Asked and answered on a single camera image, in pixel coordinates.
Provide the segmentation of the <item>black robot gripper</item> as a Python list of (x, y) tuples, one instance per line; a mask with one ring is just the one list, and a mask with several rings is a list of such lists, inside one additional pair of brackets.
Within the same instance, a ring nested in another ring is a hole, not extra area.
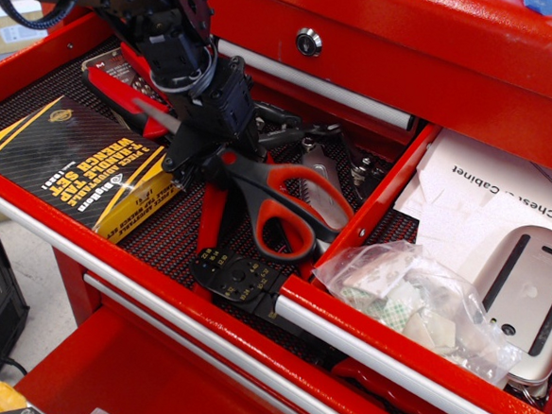
[(218, 149), (221, 144), (246, 156), (261, 155), (245, 64), (238, 56), (219, 58), (203, 92), (169, 95), (181, 126), (169, 143), (162, 168), (177, 188), (188, 188), (197, 173), (205, 182), (229, 184), (230, 175), (221, 160), (224, 149)]

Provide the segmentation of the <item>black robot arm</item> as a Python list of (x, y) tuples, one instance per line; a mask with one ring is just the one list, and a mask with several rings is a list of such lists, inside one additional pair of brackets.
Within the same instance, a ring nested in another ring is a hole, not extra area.
[(181, 122), (164, 161), (175, 181), (199, 176), (224, 189), (231, 184), (224, 147), (264, 156), (244, 60), (219, 56), (208, 0), (0, 0), (0, 7), (19, 25), (44, 30), (75, 7), (92, 9), (142, 56)]

